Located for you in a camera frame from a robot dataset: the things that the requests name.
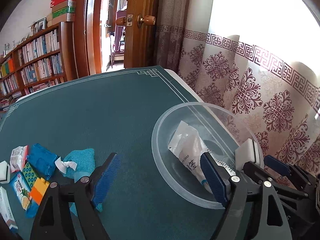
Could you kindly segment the wooden bookshelf with books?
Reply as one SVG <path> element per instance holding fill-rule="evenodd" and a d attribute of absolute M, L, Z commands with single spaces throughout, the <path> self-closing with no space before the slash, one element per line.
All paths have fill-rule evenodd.
<path fill-rule="evenodd" d="M 77 78 L 73 23 L 52 25 L 1 59 L 1 111 L 25 95 Z"/>

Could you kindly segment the wooden door with knob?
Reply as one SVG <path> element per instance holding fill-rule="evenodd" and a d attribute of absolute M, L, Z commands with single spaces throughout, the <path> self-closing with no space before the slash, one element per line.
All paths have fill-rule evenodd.
<path fill-rule="evenodd" d="M 126 16 L 116 20 L 116 23 L 125 26 L 125 68 L 155 64 L 158 4 L 159 0 L 127 0 Z"/>

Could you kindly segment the clear plastic bowl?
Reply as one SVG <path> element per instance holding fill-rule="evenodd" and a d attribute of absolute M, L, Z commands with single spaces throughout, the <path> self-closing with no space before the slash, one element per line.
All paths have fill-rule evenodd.
<path fill-rule="evenodd" d="M 200 169 L 209 152 L 233 176 L 247 161 L 264 167 L 257 136 L 228 110 L 204 102 L 171 107 L 157 120 L 151 137 L 155 164 L 166 183 L 185 200 L 207 209 L 223 209 Z"/>

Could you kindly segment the white cotton swab bag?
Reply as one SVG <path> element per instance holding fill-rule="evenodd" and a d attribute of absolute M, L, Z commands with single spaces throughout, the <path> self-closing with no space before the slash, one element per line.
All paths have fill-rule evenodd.
<path fill-rule="evenodd" d="M 197 129 L 181 121 L 168 144 L 168 150 L 179 159 L 179 161 L 197 178 L 202 186 L 212 193 L 209 184 L 200 167 L 200 157 L 208 152 L 216 161 L 218 166 L 223 167 L 230 176 L 235 176 L 236 172 L 232 170 L 224 161 L 216 159 L 215 155 L 205 145 L 199 136 Z"/>

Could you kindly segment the green dotted card box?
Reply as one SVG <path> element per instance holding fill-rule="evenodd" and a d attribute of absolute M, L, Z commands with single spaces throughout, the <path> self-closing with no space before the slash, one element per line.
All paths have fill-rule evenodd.
<path fill-rule="evenodd" d="M 33 169 L 33 167 L 30 165 L 29 162 L 25 163 L 25 166 L 22 170 L 22 173 L 23 173 L 29 187 L 32 189 L 32 187 L 35 184 L 35 181 L 38 178 L 38 175 L 37 175 L 36 171 Z"/>

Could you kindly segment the patterned curtain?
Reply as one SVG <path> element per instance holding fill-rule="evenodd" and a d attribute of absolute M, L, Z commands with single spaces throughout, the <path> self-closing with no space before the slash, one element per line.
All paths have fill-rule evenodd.
<path fill-rule="evenodd" d="M 319 25 L 302 0 L 159 0 L 156 63 L 264 155 L 319 174 Z"/>

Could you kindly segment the teal cloth bundle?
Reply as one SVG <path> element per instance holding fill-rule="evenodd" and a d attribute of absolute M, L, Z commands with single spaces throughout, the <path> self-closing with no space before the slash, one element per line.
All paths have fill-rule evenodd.
<path fill-rule="evenodd" d="M 95 170 L 94 150 L 73 150 L 63 159 L 58 157 L 55 166 L 64 177 L 73 179 L 76 183 L 82 177 L 89 177 Z"/>

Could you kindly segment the white blue medicine box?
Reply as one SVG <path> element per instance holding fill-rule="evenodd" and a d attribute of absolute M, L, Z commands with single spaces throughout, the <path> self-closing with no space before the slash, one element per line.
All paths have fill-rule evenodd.
<path fill-rule="evenodd" d="M 12 214 L 7 191 L 2 186 L 0 189 L 0 206 L 1 206 L 0 207 L 1 215 L 2 215 L 5 223 L 7 224 L 8 228 L 12 232 L 17 232 L 18 226 L 17 226 L 16 221 L 14 219 L 14 216 Z"/>

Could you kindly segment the blue noodle snack packet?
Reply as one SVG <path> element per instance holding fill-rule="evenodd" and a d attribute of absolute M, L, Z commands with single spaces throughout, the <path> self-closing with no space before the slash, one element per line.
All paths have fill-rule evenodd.
<path fill-rule="evenodd" d="M 31 188 L 23 173 L 18 171 L 15 176 L 11 178 L 9 185 L 13 189 L 22 209 L 25 211 L 25 216 L 27 218 L 34 218 L 39 206 L 30 195 Z"/>

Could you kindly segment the white black sponge on table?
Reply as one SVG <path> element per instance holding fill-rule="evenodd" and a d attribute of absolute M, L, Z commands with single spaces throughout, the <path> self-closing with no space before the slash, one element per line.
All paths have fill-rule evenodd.
<path fill-rule="evenodd" d="M 11 169 L 6 161 L 0 163 L 0 183 L 7 184 L 10 181 Z"/>

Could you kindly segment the orange yellow toy brick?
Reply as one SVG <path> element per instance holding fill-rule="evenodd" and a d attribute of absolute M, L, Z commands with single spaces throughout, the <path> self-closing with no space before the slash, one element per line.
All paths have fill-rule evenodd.
<path fill-rule="evenodd" d="M 36 179 L 33 187 L 31 188 L 30 196 L 37 205 L 41 204 L 42 198 L 44 197 L 49 184 L 50 182 L 46 181 L 44 178 Z"/>

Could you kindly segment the dark blue foil packet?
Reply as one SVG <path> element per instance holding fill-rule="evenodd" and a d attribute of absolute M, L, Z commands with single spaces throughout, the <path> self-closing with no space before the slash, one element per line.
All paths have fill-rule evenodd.
<path fill-rule="evenodd" d="M 43 175 L 45 180 L 49 180 L 55 172 L 55 161 L 58 156 L 50 152 L 39 143 L 33 144 L 27 155 L 27 161 L 35 168 L 36 172 Z"/>

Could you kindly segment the green table mat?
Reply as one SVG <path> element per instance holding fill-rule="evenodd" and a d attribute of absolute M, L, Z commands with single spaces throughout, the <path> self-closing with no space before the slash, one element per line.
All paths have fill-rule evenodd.
<path fill-rule="evenodd" d="M 1 160 L 33 144 L 60 157 L 91 148 L 97 166 L 116 152 L 120 169 L 99 215 L 111 239 L 210 239 L 223 211 L 179 196 L 160 175 L 151 149 L 159 117 L 193 101 L 159 66 L 65 82 L 9 107 L 1 121 Z"/>

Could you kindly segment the stacked boxes on bookshelf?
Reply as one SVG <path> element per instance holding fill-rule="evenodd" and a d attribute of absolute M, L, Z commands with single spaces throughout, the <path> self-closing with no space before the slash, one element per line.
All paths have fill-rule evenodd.
<path fill-rule="evenodd" d="M 73 22 L 76 0 L 51 0 L 51 13 L 47 16 L 47 27 L 59 22 Z"/>

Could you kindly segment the white black sponge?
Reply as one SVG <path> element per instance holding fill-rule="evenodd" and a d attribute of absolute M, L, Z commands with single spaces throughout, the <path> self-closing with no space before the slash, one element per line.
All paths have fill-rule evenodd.
<path fill-rule="evenodd" d="M 235 169 L 237 171 L 243 170 L 244 164 L 249 161 L 258 166 L 263 163 L 258 144 L 251 138 L 248 138 L 235 150 Z"/>
<path fill-rule="evenodd" d="M 10 181 L 11 169 L 6 161 L 0 163 L 0 183 L 7 184 Z"/>

